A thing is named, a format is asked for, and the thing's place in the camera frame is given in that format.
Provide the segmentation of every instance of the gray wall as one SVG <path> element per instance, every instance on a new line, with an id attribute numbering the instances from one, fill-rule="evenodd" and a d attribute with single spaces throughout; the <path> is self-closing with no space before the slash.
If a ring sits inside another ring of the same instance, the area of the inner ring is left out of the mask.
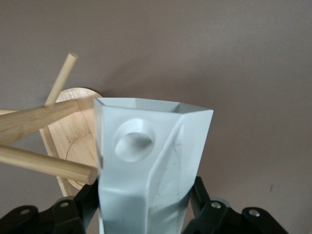
<path id="1" fill-rule="evenodd" d="M 312 2 L 1 1 L 0 108 L 66 88 L 214 109 L 198 174 L 210 195 L 312 230 Z M 13 144 L 46 153 L 39 133 Z M 53 176 L 0 164 L 0 216 L 61 197 Z M 89 233 L 96 233 L 96 221 Z"/>

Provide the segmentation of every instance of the black bracket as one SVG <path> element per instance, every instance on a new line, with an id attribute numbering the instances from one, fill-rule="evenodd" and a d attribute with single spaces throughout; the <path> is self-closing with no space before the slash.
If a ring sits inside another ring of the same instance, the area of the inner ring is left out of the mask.
<path id="1" fill-rule="evenodd" d="M 242 214 L 223 202 L 211 200 L 200 177 L 191 193 L 195 219 L 182 234 L 288 234 L 265 210 L 245 208 Z"/>
<path id="2" fill-rule="evenodd" d="M 98 208 L 98 182 L 85 185 L 74 197 L 57 201 L 41 213 L 20 206 L 0 219 L 2 234 L 85 234 Z"/>

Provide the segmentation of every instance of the white 3d printed object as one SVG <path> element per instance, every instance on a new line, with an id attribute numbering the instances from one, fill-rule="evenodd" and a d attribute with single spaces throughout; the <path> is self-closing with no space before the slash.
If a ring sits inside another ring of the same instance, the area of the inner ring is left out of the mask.
<path id="1" fill-rule="evenodd" d="M 179 102 L 95 99 L 102 234 L 181 232 L 212 115 Z"/>

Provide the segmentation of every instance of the screw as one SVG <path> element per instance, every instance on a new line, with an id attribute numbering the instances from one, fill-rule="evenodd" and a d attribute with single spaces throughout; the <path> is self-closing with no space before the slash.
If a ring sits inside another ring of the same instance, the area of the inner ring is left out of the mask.
<path id="1" fill-rule="evenodd" d="M 221 208 L 220 203 L 219 203 L 219 202 L 216 202 L 216 201 L 214 201 L 213 203 L 211 203 L 211 206 L 214 207 L 214 208 L 216 208 L 216 209 L 220 209 L 220 208 Z"/>
<path id="2" fill-rule="evenodd" d="M 60 206 L 61 207 L 66 207 L 66 206 L 68 206 L 68 202 L 63 202 L 63 203 L 60 204 Z"/>
<path id="3" fill-rule="evenodd" d="M 30 212 L 30 209 L 25 209 L 25 210 L 22 210 L 19 214 L 20 215 L 25 215 L 25 214 L 27 214 L 29 212 Z"/>
<path id="4" fill-rule="evenodd" d="M 252 216 L 255 216 L 255 217 L 259 217 L 260 216 L 260 213 L 257 210 L 255 210 L 255 209 L 249 210 L 249 214 L 252 215 Z"/>

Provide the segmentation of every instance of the wooden rod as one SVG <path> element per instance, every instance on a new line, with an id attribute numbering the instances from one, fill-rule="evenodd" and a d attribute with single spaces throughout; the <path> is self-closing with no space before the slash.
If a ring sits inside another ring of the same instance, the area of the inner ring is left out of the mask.
<path id="1" fill-rule="evenodd" d="M 94 183 L 98 175 L 95 167 L 4 145 L 0 145 L 0 162 L 89 185 Z"/>
<path id="2" fill-rule="evenodd" d="M 67 55 L 67 58 L 63 64 L 63 67 L 61 71 L 59 72 L 58 78 L 53 85 L 53 88 L 48 96 L 47 101 L 45 102 L 45 106 L 49 106 L 49 108 L 52 108 L 54 106 L 56 100 L 59 97 L 60 92 L 64 88 L 64 85 L 77 59 L 78 59 L 78 55 L 76 55 L 75 53 L 69 53 Z"/>
<path id="3" fill-rule="evenodd" d="M 78 103 L 67 100 L 56 103 L 52 109 L 36 107 L 1 115 L 0 144 L 10 144 L 76 111 Z"/>

